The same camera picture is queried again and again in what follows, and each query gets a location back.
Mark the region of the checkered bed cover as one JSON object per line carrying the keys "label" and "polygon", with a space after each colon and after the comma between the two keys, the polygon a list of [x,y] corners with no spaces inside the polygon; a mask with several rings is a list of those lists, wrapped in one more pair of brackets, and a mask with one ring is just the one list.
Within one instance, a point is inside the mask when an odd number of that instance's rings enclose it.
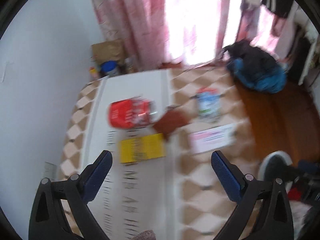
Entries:
{"label": "checkered bed cover", "polygon": [[[169,107],[189,118],[169,139],[153,127],[117,129],[110,105],[150,100],[156,119]],[[222,68],[154,70],[103,78],[79,93],[60,174],[68,178],[108,150],[113,163],[88,207],[110,239],[152,230],[157,239],[213,239],[235,208],[212,169],[221,150],[242,173],[256,175],[251,123]]]}

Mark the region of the hanging clothes rack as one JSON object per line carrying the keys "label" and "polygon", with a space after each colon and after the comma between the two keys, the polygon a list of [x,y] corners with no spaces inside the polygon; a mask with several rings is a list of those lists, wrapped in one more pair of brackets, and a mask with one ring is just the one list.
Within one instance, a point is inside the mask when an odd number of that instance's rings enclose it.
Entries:
{"label": "hanging clothes rack", "polygon": [[295,0],[242,0],[237,39],[275,56],[298,85],[319,66],[319,33]]}

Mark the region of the brown paper bag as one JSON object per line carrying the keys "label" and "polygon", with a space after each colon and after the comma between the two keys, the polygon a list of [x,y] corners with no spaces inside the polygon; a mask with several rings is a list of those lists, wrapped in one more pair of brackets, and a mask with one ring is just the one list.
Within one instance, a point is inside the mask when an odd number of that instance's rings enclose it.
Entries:
{"label": "brown paper bag", "polygon": [[98,65],[108,61],[123,64],[126,52],[122,40],[105,41],[91,45],[92,55]]}

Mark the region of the orange drink bottle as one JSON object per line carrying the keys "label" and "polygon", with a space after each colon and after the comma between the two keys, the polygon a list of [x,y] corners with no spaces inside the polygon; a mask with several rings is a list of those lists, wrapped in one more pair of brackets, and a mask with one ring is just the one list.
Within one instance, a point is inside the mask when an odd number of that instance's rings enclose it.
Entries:
{"label": "orange drink bottle", "polygon": [[135,66],[134,59],[132,57],[127,57],[125,59],[125,69],[126,69],[127,74],[133,74],[133,73],[138,72],[138,70]]}

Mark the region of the pink white tissue box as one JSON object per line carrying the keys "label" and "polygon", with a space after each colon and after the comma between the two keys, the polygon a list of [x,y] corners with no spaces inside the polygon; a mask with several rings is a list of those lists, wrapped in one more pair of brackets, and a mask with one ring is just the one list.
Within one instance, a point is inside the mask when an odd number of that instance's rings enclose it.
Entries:
{"label": "pink white tissue box", "polygon": [[215,128],[193,132],[188,135],[193,154],[219,150],[235,142],[235,124],[227,124]]}

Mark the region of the white wall socket strip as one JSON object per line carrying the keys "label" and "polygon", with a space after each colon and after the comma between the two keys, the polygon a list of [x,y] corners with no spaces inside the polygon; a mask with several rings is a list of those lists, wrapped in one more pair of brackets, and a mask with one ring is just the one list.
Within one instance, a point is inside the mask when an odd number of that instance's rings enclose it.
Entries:
{"label": "white wall socket strip", "polygon": [[55,164],[45,162],[43,168],[43,178],[48,178],[51,181],[56,181],[57,178],[57,166]]}

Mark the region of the pink floral curtain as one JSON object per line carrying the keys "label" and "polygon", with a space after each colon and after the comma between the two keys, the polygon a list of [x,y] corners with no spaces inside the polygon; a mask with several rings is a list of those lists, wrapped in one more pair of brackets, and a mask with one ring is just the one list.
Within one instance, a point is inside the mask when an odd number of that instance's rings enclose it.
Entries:
{"label": "pink floral curtain", "polygon": [[108,40],[121,40],[140,70],[213,62],[236,39],[241,0],[92,0]]}

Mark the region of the red crushed soda can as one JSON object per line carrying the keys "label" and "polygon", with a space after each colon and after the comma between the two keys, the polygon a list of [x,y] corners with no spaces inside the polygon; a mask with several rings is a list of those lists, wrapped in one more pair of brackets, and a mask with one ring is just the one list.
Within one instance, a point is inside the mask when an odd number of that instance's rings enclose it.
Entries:
{"label": "red crushed soda can", "polygon": [[141,96],[113,102],[107,111],[109,124],[119,129],[149,126],[155,121],[156,115],[155,102]]}

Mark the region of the pink small bottle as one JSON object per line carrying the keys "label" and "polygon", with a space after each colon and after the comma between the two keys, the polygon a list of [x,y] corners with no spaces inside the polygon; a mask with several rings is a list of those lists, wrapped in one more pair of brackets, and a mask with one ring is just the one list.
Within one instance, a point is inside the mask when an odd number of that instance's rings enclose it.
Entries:
{"label": "pink small bottle", "polygon": [[98,80],[100,79],[100,75],[99,75],[99,72],[96,70],[95,67],[90,67],[89,68],[89,73],[92,77],[93,80]]}

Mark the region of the red blanket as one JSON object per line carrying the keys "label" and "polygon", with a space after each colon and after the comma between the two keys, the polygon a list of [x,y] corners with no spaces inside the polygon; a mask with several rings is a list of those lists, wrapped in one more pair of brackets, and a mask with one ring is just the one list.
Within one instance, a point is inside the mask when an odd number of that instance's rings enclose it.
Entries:
{"label": "red blanket", "polygon": [[292,187],[287,193],[288,199],[300,202],[302,200],[303,191],[297,187]]}

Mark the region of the dark clothes pile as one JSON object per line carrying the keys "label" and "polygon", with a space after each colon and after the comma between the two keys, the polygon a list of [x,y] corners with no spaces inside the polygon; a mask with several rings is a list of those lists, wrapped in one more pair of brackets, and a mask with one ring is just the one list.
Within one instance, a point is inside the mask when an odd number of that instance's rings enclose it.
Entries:
{"label": "dark clothes pile", "polygon": [[253,47],[248,40],[225,46],[221,56],[229,54],[226,68],[245,87],[276,94],[286,85],[286,73],[268,52]]}

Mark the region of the brown snack wrapper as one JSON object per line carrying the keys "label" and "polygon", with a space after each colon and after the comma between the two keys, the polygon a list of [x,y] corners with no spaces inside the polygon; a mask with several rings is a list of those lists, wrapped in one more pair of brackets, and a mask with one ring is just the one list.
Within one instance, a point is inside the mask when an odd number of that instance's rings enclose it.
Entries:
{"label": "brown snack wrapper", "polygon": [[186,126],[190,123],[190,117],[184,110],[178,107],[170,106],[164,115],[153,124],[153,129],[157,133],[161,133],[163,138],[168,141],[172,133],[178,128]]}

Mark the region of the white round trash bin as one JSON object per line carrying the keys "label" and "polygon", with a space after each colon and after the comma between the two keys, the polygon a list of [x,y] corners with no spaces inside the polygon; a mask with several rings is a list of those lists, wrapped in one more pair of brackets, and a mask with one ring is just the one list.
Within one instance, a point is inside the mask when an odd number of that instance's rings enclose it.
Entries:
{"label": "white round trash bin", "polygon": [[267,155],[259,166],[258,180],[271,181],[281,179],[287,182],[292,168],[292,159],[284,151],[276,151]]}

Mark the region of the blue lid white can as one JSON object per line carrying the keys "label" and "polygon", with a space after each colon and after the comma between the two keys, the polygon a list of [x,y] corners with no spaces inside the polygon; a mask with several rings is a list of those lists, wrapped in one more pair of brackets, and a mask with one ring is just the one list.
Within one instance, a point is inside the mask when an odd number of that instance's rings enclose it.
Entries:
{"label": "blue lid white can", "polygon": [[119,69],[116,61],[104,62],[100,67],[100,71],[103,76],[114,77],[119,75]]}

